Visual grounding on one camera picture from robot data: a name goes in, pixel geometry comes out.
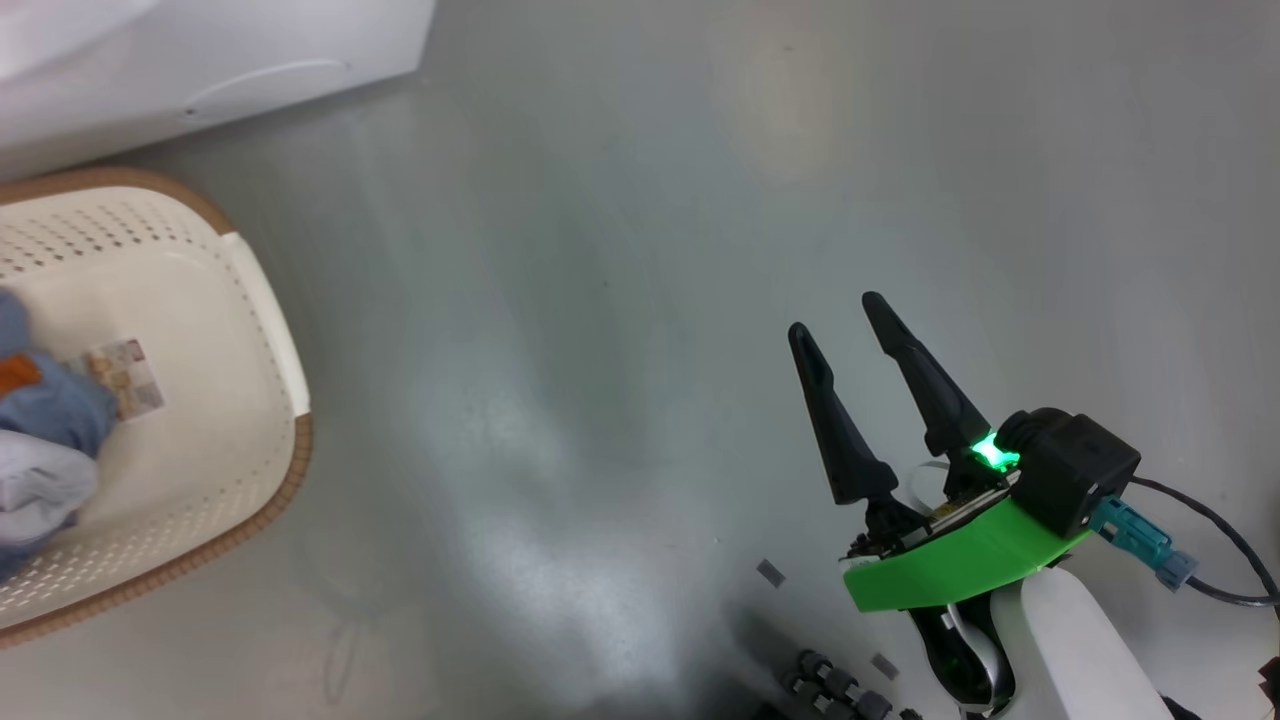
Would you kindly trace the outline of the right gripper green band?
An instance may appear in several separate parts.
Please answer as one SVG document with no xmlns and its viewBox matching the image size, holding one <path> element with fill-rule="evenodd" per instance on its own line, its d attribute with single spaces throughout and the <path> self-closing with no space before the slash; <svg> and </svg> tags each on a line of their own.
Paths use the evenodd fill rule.
<svg viewBox="0 0 1280 720">
<path fill-rule="evenodd" d="M 931 456 L 969 451 L 991 425 L 882 293 L 861 306 L 884 355 L 899 366 L 925 425 Z M 1085 530 L 1043 527 L 1007 489 L 993 487 L 942 519 L 893 496 L 897 477 L 869 448 L 835 389 L 810 331 L 795 322 L 788 347 L 826 478 L 837 505 L 865 505 L 867 529 L 851 543 L 844 584 L 861 612 L 911 616 L 931 669 L 964 717 L 1009 706 L 1012 669 L 989 611 L 991 594 L 1052 566 Z"/>
</svg>

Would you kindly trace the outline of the blue garment pale lining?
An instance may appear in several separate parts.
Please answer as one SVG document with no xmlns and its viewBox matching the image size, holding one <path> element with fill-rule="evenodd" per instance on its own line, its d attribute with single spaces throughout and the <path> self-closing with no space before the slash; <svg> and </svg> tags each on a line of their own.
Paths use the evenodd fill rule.
<svg viewBox="0 0 1280 720">
<path fill-rule="evenodd" d="M 76 524 L 115 424 L 114 396 L 37 348 L 26 306 L 0 290 L 0 585 Z"/>
</svg>

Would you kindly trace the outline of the cream laundry basket brown rim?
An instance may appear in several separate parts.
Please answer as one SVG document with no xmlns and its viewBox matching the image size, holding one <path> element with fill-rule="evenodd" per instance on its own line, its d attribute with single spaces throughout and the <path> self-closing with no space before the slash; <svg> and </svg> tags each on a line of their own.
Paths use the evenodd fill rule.
<svg viewBox="0 0 1280 720">
<path fill-rule="evenodd" d="M 307 380 L 250 243 L 210 201 L 147 170 L 0 184 L 0 288 L 37 348 L 137 338 L 166 407 L 120 421 L 76 524 L 0 585 L 0 651 L 137 600 L 243 544 L 301 488 Z"/>
</svg>

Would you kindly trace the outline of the product sticker inside basket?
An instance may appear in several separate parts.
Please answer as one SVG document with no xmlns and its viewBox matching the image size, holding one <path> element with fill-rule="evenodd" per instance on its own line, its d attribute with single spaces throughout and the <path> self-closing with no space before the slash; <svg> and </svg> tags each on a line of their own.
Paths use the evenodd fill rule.
<svg viewBox="0 0 1280 720">
<path fill-rule="evenodd" d="M 137 338 L 118 340 L 82 354 L 81 370 L 116 401 L 116 419 L 134 421 L 161 411 L 166 400 L 148 354 Z"/>
</svg>

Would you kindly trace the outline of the white front-load washing machine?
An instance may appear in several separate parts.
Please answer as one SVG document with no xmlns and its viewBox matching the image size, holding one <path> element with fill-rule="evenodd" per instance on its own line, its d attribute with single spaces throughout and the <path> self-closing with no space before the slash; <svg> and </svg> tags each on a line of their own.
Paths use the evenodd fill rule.
<svg viewBox="0 0 1280 720">
<path fill-rule="evenodd" d="M 333 94 L 408 73 L 438 1 L 0 0 L 0 182 L 228 123 L 182 108 L 251 70 L 344 61 Z"/>
</svg>

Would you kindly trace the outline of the round filter cover panel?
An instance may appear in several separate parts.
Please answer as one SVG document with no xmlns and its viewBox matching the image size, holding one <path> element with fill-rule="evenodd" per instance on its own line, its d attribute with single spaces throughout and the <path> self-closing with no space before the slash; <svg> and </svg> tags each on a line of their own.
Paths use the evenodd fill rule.
<svg viewBox="0 0 1280 720">
<path fill-rule="evenodd" d="M 292 61 L 224 79 L 188 97 L 182 118 L 214 124 L 308 101 L 344 88 L 349 65 L 334 59 Z"/>
</svg>

